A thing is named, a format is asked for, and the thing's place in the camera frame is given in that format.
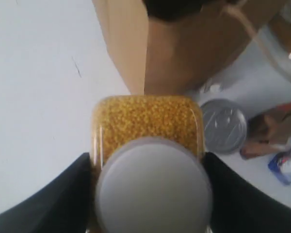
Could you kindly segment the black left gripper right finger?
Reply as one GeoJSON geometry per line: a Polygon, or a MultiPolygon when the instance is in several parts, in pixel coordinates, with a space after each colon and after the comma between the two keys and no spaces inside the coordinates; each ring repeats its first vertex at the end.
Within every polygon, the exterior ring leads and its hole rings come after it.
{"type": "Polygon", "coordinates": [[[214,233],[291,233],[291,208],[252,186],[211,152],[202,164],[213,191],[214,233]]]}

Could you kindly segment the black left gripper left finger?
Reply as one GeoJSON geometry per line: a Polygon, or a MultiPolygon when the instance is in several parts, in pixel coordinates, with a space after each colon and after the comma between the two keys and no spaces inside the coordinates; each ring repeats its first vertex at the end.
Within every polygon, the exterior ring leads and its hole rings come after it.
{"type": "Polygon", "coordinates": [[[43,189],[0,214],[0,233],[84,233],[91,205],[91,162],[83,153],[43,189]]]}

